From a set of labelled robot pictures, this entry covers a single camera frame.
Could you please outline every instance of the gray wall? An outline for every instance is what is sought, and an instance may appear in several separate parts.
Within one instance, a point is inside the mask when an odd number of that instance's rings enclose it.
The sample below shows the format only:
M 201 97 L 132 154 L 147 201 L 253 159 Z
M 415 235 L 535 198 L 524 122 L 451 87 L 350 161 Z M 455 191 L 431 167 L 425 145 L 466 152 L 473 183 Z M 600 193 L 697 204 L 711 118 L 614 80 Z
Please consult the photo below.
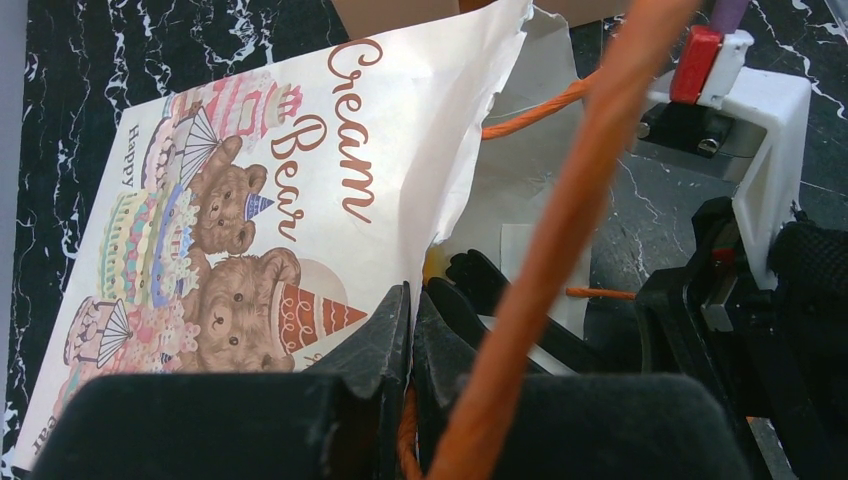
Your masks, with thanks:
M 0 393 L 6 408 L 6 362 L 12 293 L 12 253 L 24 95 L 26 0 L 0 0 Z

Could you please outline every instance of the orange rope handle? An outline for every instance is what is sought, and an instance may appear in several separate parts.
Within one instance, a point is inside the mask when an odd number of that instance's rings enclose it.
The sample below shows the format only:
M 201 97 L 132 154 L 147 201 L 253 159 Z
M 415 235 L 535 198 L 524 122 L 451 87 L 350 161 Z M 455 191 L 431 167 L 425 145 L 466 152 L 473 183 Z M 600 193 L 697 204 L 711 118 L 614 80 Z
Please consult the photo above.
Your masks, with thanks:
M 512 425 L 527 353 L 606 208 L 616 159 L 633 136 L 645 93 L 697 0 L 634 0 L 604 55 L 583 125 L 528 248 L 497 309 L 427 478 L 491 476 Z
M 602 288 L 566 288 L 565 294 L 575 298 L 617 298 L 620 300 L 636 300 L 633 292 L 619 292 Z
M 415 434 L 418 432 L 418 395 L 415 386 L 410 383 L 406 389 L 406 401 L 398 427 L 398 461 L 400 471 L 406 480 L 421 480 L 424 474 L 415 456 Z
M 511 135 L 522 128 L 529 127 L 545 117 L 551 116 L 572 103 L 586 96 L 586 92 L 592 87 L 598 72 L 593 72 L 588 77 L 575 80 L 568 88 L 556 97 L 534 107 L 521 115 L 507 120 L 506 122 L 492 125 L 483 129 L 483 140 L 501 138 Z

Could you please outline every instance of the teddy bear illustration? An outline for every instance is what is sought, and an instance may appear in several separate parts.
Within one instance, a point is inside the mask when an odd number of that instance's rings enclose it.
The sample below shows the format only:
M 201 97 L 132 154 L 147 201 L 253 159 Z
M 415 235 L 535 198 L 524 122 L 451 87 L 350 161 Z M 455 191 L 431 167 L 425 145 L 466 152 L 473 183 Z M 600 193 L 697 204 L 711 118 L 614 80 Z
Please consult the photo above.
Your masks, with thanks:
M 272 203 L 259 195 L 268 177 L 264 166 L 233 165 L 241 147 L 240 137 L 225 139 L 189 182 L 192 206 L 200 208 L 192 241 L 207 254 L 246 252 L 256 235 L 253 216 Z
M 198 288 L 184 299 L 184 317 L 200 327 L 195 352 L 180 352 L 183 371 L 291 371 L 294 359 L 280 354 L 271 334 L 270 304 L 279 282 L 300 283 L 300 262 L 286 248 L 261 257 L 229 257 L 209 265 L 197 248 L 189 252 Z

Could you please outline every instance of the black marble surface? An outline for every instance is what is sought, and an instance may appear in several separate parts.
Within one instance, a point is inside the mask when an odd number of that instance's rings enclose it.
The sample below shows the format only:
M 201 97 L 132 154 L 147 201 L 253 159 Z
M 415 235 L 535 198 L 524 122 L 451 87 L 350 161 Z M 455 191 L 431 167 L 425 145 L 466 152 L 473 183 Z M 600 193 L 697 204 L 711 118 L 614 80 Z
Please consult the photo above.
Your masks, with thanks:
M 581 75 L 615 23 L 572 32 Z M 848 229 L 848 46 L 823 0 L 753 1 L 743 28 L 757 41 L 749 66 L 813 82 L 802 206 Z M 4 478 L 122 109 L 344 40 L 330 0 L 30 0 Z M 653 270 L 683 264 L 694 248 L 689 217 L 730 192 L 626 160 L 595 243 L 593 283 L 636 290 Z

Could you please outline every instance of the red plastic part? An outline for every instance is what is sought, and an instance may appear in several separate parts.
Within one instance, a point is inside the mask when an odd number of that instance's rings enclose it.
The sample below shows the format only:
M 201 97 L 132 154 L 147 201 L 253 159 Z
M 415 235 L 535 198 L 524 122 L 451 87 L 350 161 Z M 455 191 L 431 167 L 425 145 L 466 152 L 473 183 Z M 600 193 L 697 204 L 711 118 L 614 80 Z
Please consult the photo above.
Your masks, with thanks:
M 703 25 L 692 27 L 671 80 L 671 101 L 694 105 L 713 68 L 722 34 Z

